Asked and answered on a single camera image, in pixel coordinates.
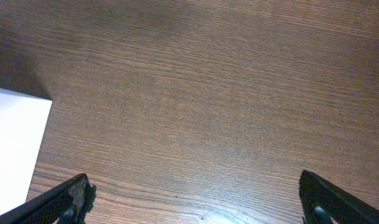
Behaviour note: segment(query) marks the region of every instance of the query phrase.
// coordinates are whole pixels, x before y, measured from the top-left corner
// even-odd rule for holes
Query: brown wooden surface
[[[303,169],[379,209],[379,1],[0,0],[0,62],[87,223],[301,223]]]

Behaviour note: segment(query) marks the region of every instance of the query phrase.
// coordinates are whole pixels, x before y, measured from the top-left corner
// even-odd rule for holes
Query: wooden table
[[[0,74],[87,223],[301,223],[303,169],[379,209],[379,1],[0,0]]]

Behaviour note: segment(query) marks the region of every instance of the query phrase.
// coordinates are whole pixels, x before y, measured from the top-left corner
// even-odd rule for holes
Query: wood grain
[[[4,54],[54,101],[28,200],[85,172],[87,223],[301,223],[308,169],[379,209],[379,1],[0,0]]]

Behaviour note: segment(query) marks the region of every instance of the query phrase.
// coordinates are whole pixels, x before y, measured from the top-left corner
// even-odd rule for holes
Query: black object
[[[0,216],[0,224],[82,224],[93,208],[96,186],[86,174],[78,174],[46,193]]]
[[[307,224],[379,223],[379,210],[313,172],[300,178],[300,199]]]

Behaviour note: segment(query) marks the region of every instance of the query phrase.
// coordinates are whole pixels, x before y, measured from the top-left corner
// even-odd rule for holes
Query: white object
[[[26,201],[51,104],[0,88],[0,215]]]

